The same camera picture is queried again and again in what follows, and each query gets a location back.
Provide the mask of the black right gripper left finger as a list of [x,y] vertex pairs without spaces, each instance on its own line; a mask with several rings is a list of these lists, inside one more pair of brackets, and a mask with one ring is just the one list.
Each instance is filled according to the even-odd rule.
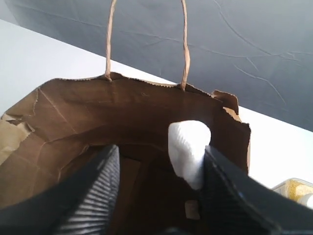
[[64,181],[0,211],[2,235],[106,235],[120,183],[117,145]]

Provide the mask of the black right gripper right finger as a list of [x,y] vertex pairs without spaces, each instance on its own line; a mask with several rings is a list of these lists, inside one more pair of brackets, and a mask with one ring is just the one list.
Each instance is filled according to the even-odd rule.
[[211,235],[311,235],[313,211],[262,186],[207,146],[201,207]]

